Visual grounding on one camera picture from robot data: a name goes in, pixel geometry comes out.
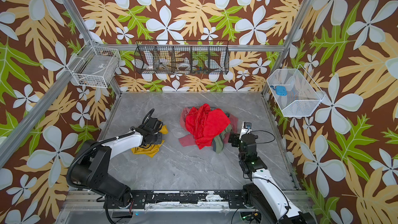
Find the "yellow cloth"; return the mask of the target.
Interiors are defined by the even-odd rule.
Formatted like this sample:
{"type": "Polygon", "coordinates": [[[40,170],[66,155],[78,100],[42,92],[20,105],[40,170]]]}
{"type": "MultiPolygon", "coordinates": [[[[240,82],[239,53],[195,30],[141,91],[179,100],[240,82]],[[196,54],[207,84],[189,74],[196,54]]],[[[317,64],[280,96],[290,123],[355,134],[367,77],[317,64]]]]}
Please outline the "yellow cloth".
{"type": "Polygon", "coordinates": [[[160,150],[165,140],[163,135],[168,134],[168,129],[166,125],[163,125],[160,131],[156,134],[148,134],[144,136],[142,145],[132,148],[132,153],[136,155],[147,155],[153,158],[160,150]]]}

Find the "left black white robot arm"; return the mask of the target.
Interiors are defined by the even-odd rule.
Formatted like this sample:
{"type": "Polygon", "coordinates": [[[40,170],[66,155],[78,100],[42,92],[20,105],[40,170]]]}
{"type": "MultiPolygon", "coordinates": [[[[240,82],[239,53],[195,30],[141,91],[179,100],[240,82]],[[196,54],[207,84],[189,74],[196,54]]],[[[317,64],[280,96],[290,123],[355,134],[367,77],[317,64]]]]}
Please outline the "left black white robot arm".
{"type": "Polygon", "coordinates": [[[109,163],[115,156],[133,148],[148,148],[162,143],[163,122],[153,118],[151,109],[137,127],[129,132],[102,141],[87,141],[70,164],[66,181],[77,189],[88,189],[102,195],[117,207],[132,204],[129,186],[108,174],[109,163]]]}

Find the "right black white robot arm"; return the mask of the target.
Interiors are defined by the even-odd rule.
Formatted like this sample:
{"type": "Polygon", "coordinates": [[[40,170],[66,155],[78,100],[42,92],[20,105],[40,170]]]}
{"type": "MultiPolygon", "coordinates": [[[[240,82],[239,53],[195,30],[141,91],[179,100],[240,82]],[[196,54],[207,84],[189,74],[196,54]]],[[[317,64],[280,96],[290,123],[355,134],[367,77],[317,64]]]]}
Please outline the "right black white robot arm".
{"type": "Polygon", "coordinates": [[[239,165],[251,181],[243,186],[244,202],[261,214],[262,224],[315,224],[311,213],[302,212],[277,185],[257,153],[257,135],[232,133],[229,143],[239,150],[239,165]]]}

